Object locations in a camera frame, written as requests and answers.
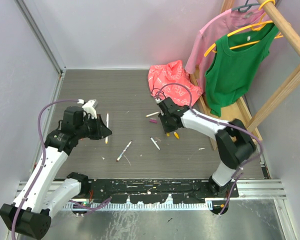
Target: pink t-shirt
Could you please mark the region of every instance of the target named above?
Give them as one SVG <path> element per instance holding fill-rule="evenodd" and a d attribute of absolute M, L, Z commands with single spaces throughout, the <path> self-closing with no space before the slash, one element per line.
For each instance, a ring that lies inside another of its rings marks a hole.
<path fill-rule="evenodd" d="M 243 26 L 258 23 L 264 12 L 264 10 L 259 11 L 258 9 L 248 12 L 238 12 L 237 10 L 232 11 L 229 9 L 209 21 L 197 33 L 185 70 L 189 74 L 193 74 L 195 73 L 196 65 L 199 65 L 200 78 L 198 80 L 198 85 L 203 89 L 203 92 L 206 87 L 205 73 L 215 57 L 215 53 L 212 51 L 208 56 L 204 57 L 206 50 L 222 36 L 242 28 Z M 262 21 L 267 20 L 269 20 L 269 17 L 266 15 Z"/>

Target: red fabric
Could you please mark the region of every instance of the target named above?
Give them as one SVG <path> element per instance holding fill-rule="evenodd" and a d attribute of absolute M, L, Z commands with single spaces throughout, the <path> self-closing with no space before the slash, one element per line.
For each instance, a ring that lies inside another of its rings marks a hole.
<path fill-rule="evenodd" d="M 182 67 L 182 61 L 173 61 L 167 65 L 154 65 L 150 67 L 148 74 L 148 83 L 151 95 L 154 97 L 156 93 L 164 85 L 169 83 L 179 83 L 187 87 L 192 95 L 191 105 L 195 104 L 198 98 L 203 94 L 203 90 L 199 86 L 193 85 L 189 80 L 189 74 Z M 178 85 L 169 85 L 163 88 L 166 97 L 170 97 L 173 102 L 179 106 L 190 105 L 190 96 L 186 89 Z"/>

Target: pen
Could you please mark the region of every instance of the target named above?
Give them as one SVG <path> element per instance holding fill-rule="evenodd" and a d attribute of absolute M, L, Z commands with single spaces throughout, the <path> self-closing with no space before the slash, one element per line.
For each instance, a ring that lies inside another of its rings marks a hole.
<path fill-rule="evenodd" d="M 145 117 L 146 117 L 146 118 L 147 118 L 147 117 L 151 117 L 151 116 L 156 115 L 156 114 L 159 114 L 159 113 L 160 113 L 159 111 L 156 111 L 156 112 L 154 112 L 154 113 L 151 113 L 151 114 L 146 115 Z"/>
<path fill-rule="evenodd" d="M 123 149 L 122 153 L 118 156 L 118 158 L 116 159 L 117 162 L 119 162 L 120 158 L 123 156 L 123 154 L 128 149 L 128 147 L 130 146 L 131 143 L 132 143 L 132 140 L 128 143 L 128 145 Z"/>
<path fill-rule="evenodd" d="M 150 137 L 150 139 L 153 142 L 153 144 L 156 146 L 156 148 L 160 150 L 160 147 L 158 146 L 158 144 L 156 143 L 156 141 L 152 137 Z"/>
<path fill-rule="evenodd" d="M 109 113 L 106 113 L 106 127 L 109 128 Z M 108 137 L 105 137 L 105 144 L 108 144 Z"/>

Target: white wall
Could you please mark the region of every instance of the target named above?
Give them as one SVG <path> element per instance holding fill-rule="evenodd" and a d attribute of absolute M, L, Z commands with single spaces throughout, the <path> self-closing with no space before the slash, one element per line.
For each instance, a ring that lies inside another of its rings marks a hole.
<path fill-rule="evenodd" d="M 37 115 L 58 73 L 13 0 L 0 0 L 0 207 L 29 177 L 39 137 Z M 7 228 L 0 217 L 0 240 Z"/>
<path fill-rule="evenodd" d="M 223 0 L 41 0 L 37 9 L 68 69 L 148 68 L 190 55 Z"/>
<path fill-rule="evenodd" d="M 300 35 L 300 0 L 283 0 L 278 9 Z M 256 112 L 300 63 L 285 38 L 274 40 L 249 90 Z M 300 230 L 300 86 L 259 126 L 272 177 L 282 179 Z"/>

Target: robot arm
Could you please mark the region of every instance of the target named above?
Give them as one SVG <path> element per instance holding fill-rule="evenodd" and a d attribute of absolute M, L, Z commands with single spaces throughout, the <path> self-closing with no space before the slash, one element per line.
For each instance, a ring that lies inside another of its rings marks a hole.
<path fill-rule="evenodd" d="M 165 133 L 174 132 L 178 128 L 187 128 L 196 130 L 216 140 L 221 162 L 217 170 L 209 178 L 209 189 L 215 195 L 224 194 L 232 179 L 232 175 L 239 165 L 256 150 L 251 137 L 234 128 L 218 125 L 200 118 L 190 110 L 189 106 L 178 106 L 170 97 L 165 100 L 157 99 L 156 103 L 161 109 L 159 118 Z M 228 122 L 207 115 L 205 117 L 245 129 L 245 126 L 239 119 Z"/>
<path fill-rule="evenodd" d="M 88 177 L 72 172 L 60 187 L 47 196 L 58 170 L 67 160 L 73 148 L 78 145 L 80 139 L 100 140 L 112 134 L 111 130 L 103 123 L 101 116 L 97 114 L 96 106 L 96 100 L 89 100 L 82 107 L 68 107 L 63 113 L 61 128 L 58 127 L 48 134 L 44 143 L 45 163 L 21 207 L 16 224 L 17 233 L 35 239 L 43 238 L 50 227 L 52 218 L 63 205 L 71 198 L 89 192 Z M 0 215 L 10 230 L 17 208 L 21 205 L 25 193 L 42 166 L 42 161 L 43 155 L 21 193 L 12 204 L 3 204 L 0 209 Z"/>

